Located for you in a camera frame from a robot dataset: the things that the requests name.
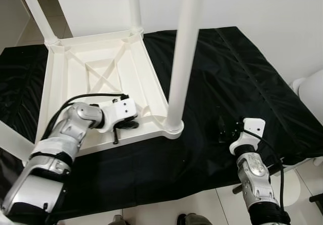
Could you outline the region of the white plastic children table top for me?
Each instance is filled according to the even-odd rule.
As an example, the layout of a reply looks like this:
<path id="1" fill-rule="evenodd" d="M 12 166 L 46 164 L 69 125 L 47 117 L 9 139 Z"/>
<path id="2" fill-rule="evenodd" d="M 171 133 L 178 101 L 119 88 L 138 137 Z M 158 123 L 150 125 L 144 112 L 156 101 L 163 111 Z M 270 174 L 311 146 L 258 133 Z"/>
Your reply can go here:
<path id="1" fill-rule="evenodd" d="M 36 143 L 41 142 L 51 117 L 70 98 L 102 106 L 113 103 L 119 94 L 134 99 L 139 127 L 118 130 L 120 142 L 116 145 L 113 131 L 88 130 L 78 156 L 155 137 L 175 139 L 182 134 L 173 135 L 164 129 L 168 99 L 142 34 L 121 31 L 67 38 L 58 45 L 47 45 L 47 49 Z"/>

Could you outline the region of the black cloth table cover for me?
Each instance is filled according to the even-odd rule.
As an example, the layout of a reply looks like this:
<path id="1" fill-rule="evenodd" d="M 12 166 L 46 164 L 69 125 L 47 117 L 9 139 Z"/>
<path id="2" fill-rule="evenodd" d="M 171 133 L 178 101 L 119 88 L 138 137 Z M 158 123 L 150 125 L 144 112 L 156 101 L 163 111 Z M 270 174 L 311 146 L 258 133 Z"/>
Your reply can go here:
<path id="1" fill-rule="evenodd" d="M 175 30 L 143 36 L 166 96 L 175 40 Z M 0 121 L 30 142 L 36 138 L 47 55 L 43 44 L 10 47 L 0 55 Z M 182 135 L 77 158 L 63 203 L 51 217 L 166 202 L 240 184 L 235 158 L 219 129 L 242 118 L 265 120 L 263 138 L 284 165 L 321 156 L 321 123 L 256 45 L 237 27 L 201 29 Z"/>

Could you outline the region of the white floor fan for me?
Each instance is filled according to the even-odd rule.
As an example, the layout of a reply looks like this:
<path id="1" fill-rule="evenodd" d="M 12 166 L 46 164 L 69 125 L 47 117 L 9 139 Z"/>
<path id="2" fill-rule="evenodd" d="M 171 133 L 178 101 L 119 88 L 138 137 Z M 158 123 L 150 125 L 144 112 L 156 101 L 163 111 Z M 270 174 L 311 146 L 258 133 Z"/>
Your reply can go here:
<path id="1" fill-rule="evenodd" d="M 305 104 L 307 109 L 317 119 L 319 124 L 323 124 L 323 70 L 319 70 L 307 78 L 298 78 L 291 83 L 291 88 L 298 98 Z M 295 165 L 288 165 L 284 168 L 286 175 L 287 206 L 292 208 L 303 207 L 305 204 L 311 205 L 309 201 L 310 192 L 300 178 L 296 169 L 302 164 L 307 166 L 319 166 L 321 156 L 308 158 Z"/>

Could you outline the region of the grey robot right leg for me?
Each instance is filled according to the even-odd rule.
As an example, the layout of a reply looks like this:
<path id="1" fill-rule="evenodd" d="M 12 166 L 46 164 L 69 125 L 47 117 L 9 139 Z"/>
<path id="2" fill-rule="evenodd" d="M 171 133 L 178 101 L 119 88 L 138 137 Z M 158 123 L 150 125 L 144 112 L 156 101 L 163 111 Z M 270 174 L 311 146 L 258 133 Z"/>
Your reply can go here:
<path id="1" fill-rule="evenodd" d="M 178 215 L 176 225 L 212 225 L 212 223 L 205 216 L 188 213 Z"/>

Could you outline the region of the grey robot leg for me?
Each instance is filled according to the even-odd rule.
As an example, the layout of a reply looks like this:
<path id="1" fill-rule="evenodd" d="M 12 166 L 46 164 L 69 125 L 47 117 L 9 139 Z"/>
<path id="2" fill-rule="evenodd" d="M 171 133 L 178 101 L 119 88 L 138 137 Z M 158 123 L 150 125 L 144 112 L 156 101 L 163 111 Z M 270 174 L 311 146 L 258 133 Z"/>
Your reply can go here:
<path id="1" fill-rule="evenodd" d="M 205 216 L 188 213 L 178 215 L 176 225 L 212 225 L 212 223 Z"/>
<path id="2" fill-rule="evenodd" d="M 113 216 L 113 221 L 110 222 L 108 225 L 129 225 L 127 221 L 123 218 L 122 215 L 115 215 Z"/>

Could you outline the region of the grey robot left leg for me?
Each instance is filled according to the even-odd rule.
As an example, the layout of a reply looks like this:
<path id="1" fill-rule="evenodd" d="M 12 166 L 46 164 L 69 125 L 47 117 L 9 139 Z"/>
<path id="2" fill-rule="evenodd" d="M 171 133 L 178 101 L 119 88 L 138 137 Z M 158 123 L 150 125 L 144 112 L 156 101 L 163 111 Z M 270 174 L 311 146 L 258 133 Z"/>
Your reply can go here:
<path id="1" fill-rule="evenodd" d="M 108 225 L 129 225 L 127 221 L 123 218 L 122 215 L 115 215 L 113 216 L 113 221 L 110 222 Z"/>

